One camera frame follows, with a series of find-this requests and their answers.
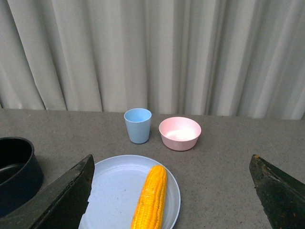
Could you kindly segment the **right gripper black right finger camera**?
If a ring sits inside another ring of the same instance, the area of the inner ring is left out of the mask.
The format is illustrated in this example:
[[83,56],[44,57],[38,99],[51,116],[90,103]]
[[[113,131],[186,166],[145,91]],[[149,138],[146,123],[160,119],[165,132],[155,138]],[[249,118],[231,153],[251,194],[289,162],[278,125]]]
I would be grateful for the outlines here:
[[249,170],[256,194],[274,229],[305,227],[305,185],[286,172],[253,155]]

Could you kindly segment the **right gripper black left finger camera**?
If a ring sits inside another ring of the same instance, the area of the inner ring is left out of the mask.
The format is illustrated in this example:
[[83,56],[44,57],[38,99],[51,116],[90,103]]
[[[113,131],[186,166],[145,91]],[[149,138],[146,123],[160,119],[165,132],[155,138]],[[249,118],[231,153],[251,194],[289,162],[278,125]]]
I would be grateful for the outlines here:
[[0,219],[2,229],[77,229],[89,204],[94,160],[88,155],[30,201]]

